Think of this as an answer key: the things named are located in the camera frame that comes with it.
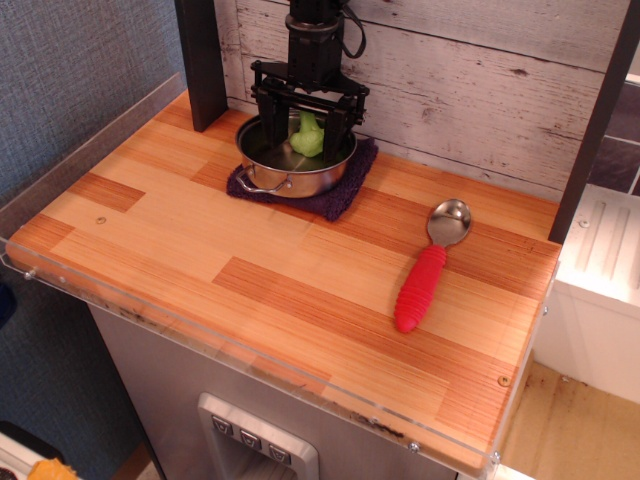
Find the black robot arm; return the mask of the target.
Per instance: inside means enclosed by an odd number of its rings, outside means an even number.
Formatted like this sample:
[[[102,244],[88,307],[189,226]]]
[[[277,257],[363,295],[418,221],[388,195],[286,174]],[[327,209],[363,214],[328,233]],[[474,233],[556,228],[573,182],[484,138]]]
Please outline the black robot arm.
[[[288,60],[251,64],[256,99],[266,139],[276,147],[288,138],[289,110],[324,118],[323,160],[335,159],[354,125],[363,122],[369,88],[341,71],[342,56],[357,58],[366,48],[350,52],[344,43],[344,21],[359,18],[346,1],[292,1],[285,24],[289,32]]]

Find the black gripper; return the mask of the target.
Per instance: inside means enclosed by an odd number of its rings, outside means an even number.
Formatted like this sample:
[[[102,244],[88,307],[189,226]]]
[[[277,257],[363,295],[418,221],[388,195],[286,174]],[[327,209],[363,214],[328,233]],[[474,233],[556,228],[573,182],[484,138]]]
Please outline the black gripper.
[[[364,120],[369,88],[342,73],[342,58],[357,58],[344,43],[342,27],[291,27],[285,62],[256,60],[252,96],[257,101],[265,137],[272,148],[288,138],[289,110],[325,116],[323,161],[333,163],[345,136]]]

